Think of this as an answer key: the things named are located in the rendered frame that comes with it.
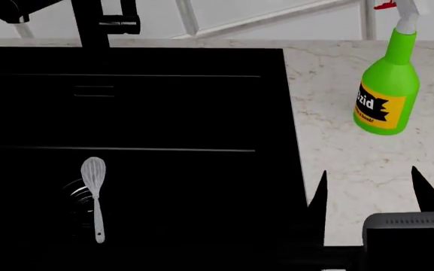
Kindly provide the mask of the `white window frame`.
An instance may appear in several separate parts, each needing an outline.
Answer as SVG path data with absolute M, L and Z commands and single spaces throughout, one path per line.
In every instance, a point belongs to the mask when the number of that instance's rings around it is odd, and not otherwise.
M 375 0 L 135 0 L 139 38 L 368 40 Z

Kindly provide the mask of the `green spray bottle yellow label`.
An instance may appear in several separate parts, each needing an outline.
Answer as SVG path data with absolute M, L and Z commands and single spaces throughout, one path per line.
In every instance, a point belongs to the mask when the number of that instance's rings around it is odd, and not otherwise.
M 416 0 L 389 0 L 376 8 L 397 8 L 400 19 L 384 56 L 363 73 L 353 117 L 363 130 L 390 136 L 407 126 L 420 88 L 411 64 L 420 5 Z

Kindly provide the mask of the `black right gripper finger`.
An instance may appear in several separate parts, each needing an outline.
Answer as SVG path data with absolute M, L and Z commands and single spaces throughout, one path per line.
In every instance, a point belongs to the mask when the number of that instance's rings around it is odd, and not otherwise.
M 421 212 L 434 212 L 434 188 L 418 171 L 416 166 L 411 168 L 414 194 Z
M 323 171 L 314 198 L 308 207 L 293 217 L 292 224 L 290 225 L 290 239 L 292 243 L 310 247 L 323 246 L 327 199 L 327 173 Z

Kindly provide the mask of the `metal sink drain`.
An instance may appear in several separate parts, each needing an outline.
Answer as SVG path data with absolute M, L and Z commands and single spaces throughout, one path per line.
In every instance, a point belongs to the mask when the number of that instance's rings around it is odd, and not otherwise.
M 66 184 L 62 189 L 62 193 L 65 215 L 71 223 L 71 227 L 76 230 L 94 228 L 93 195 L 84 184 L 82 178 Z

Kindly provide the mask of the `white whisk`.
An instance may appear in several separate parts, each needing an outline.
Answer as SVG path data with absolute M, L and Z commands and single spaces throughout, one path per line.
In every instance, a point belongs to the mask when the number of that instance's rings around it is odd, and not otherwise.
M 105 180 L 106 165 L 99 157 L 89 157 L 81 166 L 82 180 L 93 198 L 93 222 L 97 243 L 105 241 L 105 228 L 102 217 L 99 193 Z

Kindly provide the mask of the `black kitchen sink basin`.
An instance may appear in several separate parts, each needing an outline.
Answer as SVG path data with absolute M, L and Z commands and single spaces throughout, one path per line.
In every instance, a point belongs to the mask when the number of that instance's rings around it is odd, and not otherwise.
M 278 271 L 305 207 L 282 50 L 0 47 L 0 271 Z

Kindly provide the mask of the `black kitchen faucet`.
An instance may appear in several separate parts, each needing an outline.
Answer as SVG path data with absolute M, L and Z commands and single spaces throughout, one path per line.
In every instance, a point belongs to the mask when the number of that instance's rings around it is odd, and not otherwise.
M 8 24 L 29 22 L 29 16 L 63 0 L 0 0 L 0 20 Z M 135 0 L 120 0 L 121 14 L 105 15 L 102 0 L 70 0 L 81 45 L 109 48 L 109 35 L 138 35 L 141 20 Z

